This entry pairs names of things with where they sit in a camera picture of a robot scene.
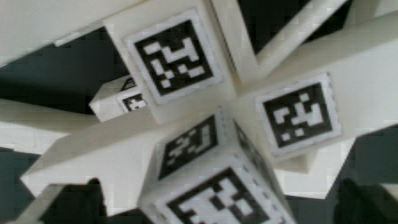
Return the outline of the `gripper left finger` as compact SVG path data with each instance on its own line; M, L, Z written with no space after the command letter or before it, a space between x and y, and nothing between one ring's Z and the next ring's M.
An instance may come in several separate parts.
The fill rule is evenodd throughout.
M11 224L106 224L99 180L50 184Z

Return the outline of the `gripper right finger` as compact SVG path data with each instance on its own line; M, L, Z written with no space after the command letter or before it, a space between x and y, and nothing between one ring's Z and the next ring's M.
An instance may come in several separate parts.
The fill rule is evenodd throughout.
M398 199L380 184L345 179L336 199L334 224L398 224Z

